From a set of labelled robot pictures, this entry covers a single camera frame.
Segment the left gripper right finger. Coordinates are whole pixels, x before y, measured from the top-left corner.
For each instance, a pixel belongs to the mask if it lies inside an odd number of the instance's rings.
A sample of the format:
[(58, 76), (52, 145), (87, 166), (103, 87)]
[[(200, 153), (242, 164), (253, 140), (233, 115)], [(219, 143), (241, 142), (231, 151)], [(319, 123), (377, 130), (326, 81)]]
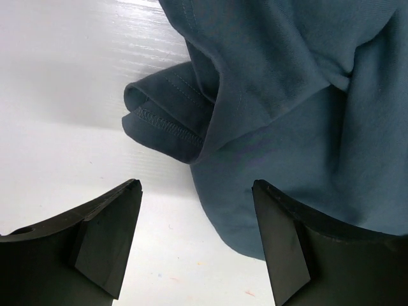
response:
[(265, 180), (252, 194), (276, 305), (406, 305), (407, 237), (363, 229)]

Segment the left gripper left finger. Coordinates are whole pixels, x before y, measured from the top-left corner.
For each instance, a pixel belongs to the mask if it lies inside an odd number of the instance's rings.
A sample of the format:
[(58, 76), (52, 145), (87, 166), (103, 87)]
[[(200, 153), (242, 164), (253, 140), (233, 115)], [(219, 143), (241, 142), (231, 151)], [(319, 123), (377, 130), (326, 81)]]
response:
[(111, 305), (120, 296), (142, 201), (131, 179), (1, 237), (1, 304)]

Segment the blue-grey t shirt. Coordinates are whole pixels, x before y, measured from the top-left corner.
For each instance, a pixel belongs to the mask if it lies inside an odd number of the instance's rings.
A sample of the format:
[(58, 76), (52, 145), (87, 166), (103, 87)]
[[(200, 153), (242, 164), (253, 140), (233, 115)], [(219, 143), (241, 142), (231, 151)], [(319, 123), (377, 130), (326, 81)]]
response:
[(190, 166), (223, 242), (263, 259), (255, 180), (407, 233), (406, 1), (161, 1), (190, 61), (129, 84), (125, 133)]

